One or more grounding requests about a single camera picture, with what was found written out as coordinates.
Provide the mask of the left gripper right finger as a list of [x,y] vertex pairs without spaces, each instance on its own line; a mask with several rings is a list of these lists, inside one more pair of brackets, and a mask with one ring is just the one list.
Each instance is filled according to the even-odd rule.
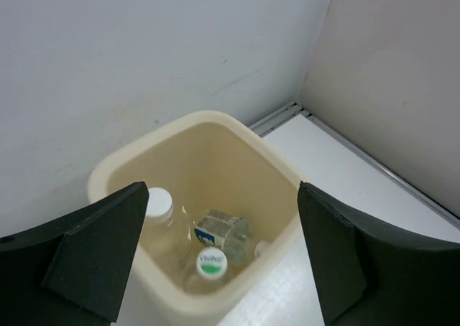
[[301,182],[298,211],[326,325],[457,325],[459,245]]

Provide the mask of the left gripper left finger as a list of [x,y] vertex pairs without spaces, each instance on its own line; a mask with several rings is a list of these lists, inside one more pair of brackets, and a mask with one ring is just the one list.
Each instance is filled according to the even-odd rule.
[[2,325],[110,325],[119,316],[149,193],[134,182],[1,238]]

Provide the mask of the clear bottle yellow label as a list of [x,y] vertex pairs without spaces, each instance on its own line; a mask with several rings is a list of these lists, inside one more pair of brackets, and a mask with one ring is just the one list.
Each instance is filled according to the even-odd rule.
[[174,206],[166,189],[150,188],[139,244],[178,286],[183,284],[191,242],[190,219],[185,209]]

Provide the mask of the green label clear bottle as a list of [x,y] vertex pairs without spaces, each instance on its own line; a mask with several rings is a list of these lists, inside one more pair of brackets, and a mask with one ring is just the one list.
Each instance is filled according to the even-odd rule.
[[187,266],[183,289],[192,295],[217,292],[229,281],[229,263],[226,255],[216,247],[206,247]]

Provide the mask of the clear bottle blue-green label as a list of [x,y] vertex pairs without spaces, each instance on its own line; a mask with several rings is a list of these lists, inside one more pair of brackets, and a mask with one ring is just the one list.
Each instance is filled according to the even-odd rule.
[[232,265],[246,265],[252,257],[254,229],[246,218],[212,209],[195,224],[194,233],[204,246],[222,250]]

